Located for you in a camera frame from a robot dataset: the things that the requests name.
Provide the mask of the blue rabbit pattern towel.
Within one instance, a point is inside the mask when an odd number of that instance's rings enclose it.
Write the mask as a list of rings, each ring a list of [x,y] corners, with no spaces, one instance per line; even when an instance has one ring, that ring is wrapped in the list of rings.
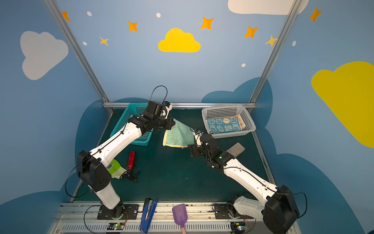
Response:
[[[232,124],[229,118],[207,119],[208,130],[213,134],[240,132],[238,124]]]

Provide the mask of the plain mint green towel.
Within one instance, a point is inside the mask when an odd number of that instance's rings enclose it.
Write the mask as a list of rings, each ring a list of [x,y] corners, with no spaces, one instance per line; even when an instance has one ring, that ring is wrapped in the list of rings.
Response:
[[[166,130],[163,138],[163,146],[172,148],[187,148],[195,143],[193,131],[187,125],[178,120],[174,120],[175,125]]]

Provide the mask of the orange striped rabbit towel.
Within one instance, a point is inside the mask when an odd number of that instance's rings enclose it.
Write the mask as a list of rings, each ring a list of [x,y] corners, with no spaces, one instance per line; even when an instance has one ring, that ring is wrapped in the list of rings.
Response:
[[[229,119],[232,124],[238,124],[242,130],[245,129],[246,125],[240,115],[232,116]]]

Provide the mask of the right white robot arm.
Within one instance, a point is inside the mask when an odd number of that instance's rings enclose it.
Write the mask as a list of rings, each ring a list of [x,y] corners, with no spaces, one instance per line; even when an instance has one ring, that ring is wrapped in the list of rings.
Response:
[[[274,234],[286,234],[301,217],[294,195],[286,186],[278,187],[256,175],[237,157],[244,152],[240,143],[223,151],[211,134],[194,134],[195,143],[188,145],[192,157],[204,157],[213,169],[223,172],[249,191],[259,202],[256,205],[244,196],[234,200],[234,210],[240,215],[261,218]]]

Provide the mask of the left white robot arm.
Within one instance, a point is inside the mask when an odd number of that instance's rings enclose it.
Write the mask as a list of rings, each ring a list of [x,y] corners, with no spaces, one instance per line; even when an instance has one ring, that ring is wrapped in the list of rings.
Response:
[[[107,167],[129,144],[152,129],[170,130],[175,121],[169,117],[172,110],[170,102],[149,101],[141,115],[134,115],[117,133],[89,152],[81,151],[77,156],[77,175],[86,183],[101,204],[113,211],[121,199],[115,192]]]

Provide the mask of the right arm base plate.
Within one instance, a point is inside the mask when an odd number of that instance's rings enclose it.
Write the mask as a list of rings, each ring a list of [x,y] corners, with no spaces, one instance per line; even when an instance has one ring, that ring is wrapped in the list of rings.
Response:
[[[228,203],[214,203],[212,210],[216,219],[254,219],[251,216],[239,214],[234,206]]]

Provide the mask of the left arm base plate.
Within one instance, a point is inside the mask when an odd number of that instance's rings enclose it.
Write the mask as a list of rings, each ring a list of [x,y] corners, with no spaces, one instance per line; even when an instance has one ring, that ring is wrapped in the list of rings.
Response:
[[[135,220],[137,218],[139,205],[138,204],[123,204],[119,203],[112,210],[104,205],[99,208],[98,220]]]

